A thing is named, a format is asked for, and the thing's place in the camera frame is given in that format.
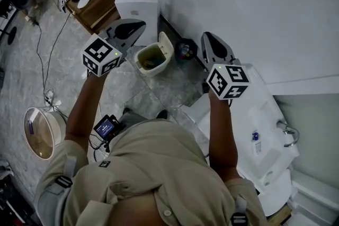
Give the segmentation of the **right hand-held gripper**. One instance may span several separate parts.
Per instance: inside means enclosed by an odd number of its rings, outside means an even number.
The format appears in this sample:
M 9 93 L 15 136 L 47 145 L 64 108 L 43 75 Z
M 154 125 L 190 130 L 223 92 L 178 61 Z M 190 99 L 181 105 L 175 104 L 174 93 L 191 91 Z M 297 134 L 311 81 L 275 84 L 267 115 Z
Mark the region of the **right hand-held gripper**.
M 201 46 L 209 72 L 202 84 L 203 92 L 213 91 L 219 100 L 240 98 L 250 85 L 250 80 L 245 66 L 235 57 L 232 48 L 211 32 L 203 33 Z

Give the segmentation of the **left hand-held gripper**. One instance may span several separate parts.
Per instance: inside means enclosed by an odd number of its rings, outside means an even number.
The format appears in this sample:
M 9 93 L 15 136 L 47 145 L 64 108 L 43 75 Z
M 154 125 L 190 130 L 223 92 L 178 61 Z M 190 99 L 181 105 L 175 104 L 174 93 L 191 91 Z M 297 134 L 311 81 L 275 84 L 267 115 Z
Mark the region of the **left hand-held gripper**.
M 85 43 L 83 65 L 98 77 L 119 67 L 145 28 L 146 22 L 139 19 L 115 20 L 99 34 L 92 34 Z

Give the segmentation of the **beige trash bin with lid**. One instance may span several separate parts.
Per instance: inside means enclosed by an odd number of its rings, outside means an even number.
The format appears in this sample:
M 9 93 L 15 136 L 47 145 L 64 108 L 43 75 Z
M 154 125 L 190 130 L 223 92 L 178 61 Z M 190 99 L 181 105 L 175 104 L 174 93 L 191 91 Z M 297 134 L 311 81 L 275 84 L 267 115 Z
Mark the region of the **beige trash bin with lid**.
M 142 74 L 154 77 L 165 70 L 173 53 L 172 45 L 153 43 L 135 54 L 135 63 Z

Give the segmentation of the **person's left forearm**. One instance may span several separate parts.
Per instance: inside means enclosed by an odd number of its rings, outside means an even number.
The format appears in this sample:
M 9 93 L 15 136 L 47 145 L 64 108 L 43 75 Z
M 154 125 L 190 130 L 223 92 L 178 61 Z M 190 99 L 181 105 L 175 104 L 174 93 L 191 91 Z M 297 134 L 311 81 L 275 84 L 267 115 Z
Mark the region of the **person's left forearm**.
M 65 140 L 77 143 L 85 152 L 106 78 L 94 74 L 87 77 L 66 124 Z

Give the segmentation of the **person's right forearm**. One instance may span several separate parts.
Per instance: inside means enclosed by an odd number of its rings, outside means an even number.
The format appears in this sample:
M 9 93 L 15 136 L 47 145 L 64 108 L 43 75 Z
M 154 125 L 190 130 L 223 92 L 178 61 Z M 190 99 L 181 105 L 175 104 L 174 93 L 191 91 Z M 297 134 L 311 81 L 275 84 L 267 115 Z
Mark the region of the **person's right forearm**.
M 221 101 L 212 90 L 210 100 L 210 167 L 227 182 L 240 178 L 237 172 L 238 152 L 233 135 L 231 112 L 227 101 Z

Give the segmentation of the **wooden shoe rack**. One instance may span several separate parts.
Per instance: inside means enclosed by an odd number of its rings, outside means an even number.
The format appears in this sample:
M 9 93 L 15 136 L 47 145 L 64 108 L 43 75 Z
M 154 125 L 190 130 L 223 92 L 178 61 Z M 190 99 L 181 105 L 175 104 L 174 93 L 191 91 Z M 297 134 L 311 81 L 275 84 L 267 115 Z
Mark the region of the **wooden shoe rack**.
M 80 9 L 74 0 L 68 0 L 65 6 L 90 34 L 98 34 L 120 18 L 114 2 L 115 0 L 90 0 Z

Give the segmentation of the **white vanity cabinet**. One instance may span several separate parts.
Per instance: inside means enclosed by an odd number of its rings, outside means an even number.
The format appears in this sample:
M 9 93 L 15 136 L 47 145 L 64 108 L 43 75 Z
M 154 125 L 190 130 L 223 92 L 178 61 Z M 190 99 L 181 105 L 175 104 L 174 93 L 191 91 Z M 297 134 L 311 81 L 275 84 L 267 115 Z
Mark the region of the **white vanity cabinet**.
M 244 94 L 231 100 L 231 122 L 238 152 L 237 170 L 250 180 L 259 192 L 266 216 L 281 209 L 292 194 L 289 166 L 298 157 L 297 144 L 285 148 L 293 141 L 276 127 L 278 121 L 287 123 L 273 95 L 254 67 L 245 67 L 250 85 Z M 253 154 L 252 133 L 261 136 L 262 151 Z

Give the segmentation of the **dark teal waste bin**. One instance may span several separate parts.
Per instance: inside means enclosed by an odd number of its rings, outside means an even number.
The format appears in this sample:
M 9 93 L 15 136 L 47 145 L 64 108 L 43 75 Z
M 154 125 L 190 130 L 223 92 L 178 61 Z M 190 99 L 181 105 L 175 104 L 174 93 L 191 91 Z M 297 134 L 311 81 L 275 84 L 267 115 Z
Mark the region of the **dark teal waste bin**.
M 177 60 L 189 61 L 198 53 L 198 45 L 192 39 L 182 38 L 176 42 L 174 53 Z

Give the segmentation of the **white water dispenser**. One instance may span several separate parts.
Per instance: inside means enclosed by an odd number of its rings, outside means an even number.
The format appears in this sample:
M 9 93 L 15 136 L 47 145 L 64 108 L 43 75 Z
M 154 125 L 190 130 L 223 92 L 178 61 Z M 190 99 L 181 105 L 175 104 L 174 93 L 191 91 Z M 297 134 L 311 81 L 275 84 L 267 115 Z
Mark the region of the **white water dispenser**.
M 146 28 L 135 45 L 148 46 L 158 41 L 159 0 L 115 0 L 122 19 L 139 19 Z

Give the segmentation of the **white power strip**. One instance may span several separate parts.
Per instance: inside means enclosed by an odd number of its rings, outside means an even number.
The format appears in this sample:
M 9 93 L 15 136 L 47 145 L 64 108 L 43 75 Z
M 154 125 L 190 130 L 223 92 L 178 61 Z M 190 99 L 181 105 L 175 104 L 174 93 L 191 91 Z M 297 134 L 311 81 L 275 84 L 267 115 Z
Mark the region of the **white power strip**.
M 55 94 L 52 88 L 48 89 L 43 95 L 45 106 L 60 106 L 61 100 L 55 100 Z

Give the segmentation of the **small blue bottle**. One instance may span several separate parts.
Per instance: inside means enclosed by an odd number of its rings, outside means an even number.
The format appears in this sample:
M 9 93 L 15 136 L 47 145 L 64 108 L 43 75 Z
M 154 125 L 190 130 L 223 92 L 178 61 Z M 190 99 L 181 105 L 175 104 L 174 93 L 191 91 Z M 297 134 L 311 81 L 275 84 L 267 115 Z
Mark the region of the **small blue bottle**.
M 252 133 L 252 149 L 255 156 L 258 156 L 262 151 L 261 136 L 257 131 Z

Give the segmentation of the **person's grey trousers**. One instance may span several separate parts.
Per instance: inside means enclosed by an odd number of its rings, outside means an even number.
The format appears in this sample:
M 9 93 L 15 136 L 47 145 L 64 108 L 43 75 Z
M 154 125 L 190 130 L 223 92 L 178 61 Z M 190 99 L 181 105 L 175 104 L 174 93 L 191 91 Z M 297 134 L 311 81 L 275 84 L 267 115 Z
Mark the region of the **person's grey trousers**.
M 138 123 L 141 123 L 141 122 L 144 122 L 144 121 L 147 121 L 148 119 L 133 112 L 133 111 L 128 111 L 128 112 L 125 112 L 123 113 L 122 117 L 119 118 L 119 123 L 122 125 L 122 130 L 121 132 L 129 129 L 130 127 L 138 124 Z

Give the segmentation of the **black waist-worn screen device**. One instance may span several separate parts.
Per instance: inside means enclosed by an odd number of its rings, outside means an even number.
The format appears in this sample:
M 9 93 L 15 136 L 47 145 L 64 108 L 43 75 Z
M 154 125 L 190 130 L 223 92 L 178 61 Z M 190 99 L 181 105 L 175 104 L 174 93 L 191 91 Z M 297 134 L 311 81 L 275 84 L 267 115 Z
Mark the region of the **black waist-worn screen device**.
M 118 121 L 114 116 L 105 115 L 102 119 L 94 126 L 94 131 L 106 141 L 109 141 L 116 137 L 123 129 L 125 125 Z

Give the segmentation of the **round beige basin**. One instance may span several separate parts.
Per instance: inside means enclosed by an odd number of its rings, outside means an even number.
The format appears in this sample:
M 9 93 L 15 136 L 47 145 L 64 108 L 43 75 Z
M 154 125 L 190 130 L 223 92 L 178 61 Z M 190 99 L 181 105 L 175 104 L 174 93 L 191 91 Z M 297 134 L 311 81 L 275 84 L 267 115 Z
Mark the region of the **round beige basin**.
M 23 127 L 29 148 L 42 160 L 51 159 L 65 138 L 66 121 L 58 112 L 30 107 L 25 112 Z

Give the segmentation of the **person's beige shirt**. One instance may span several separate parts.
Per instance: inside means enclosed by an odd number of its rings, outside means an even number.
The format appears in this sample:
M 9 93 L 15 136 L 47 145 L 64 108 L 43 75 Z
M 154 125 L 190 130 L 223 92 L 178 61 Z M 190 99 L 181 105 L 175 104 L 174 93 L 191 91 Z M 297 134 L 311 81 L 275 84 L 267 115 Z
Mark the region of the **person's beige shirt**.
M 253 183 L 224 182 L 177 124 L 141 122 L 117 136 L 110 150 L 89 163 L 73 141 L 56 148 L 34 199 L 43 226 L 105 226 L 119 202 L 147 193 L 168 226 L 231 226 L 237 211 L 250 226 L 267 225 Z

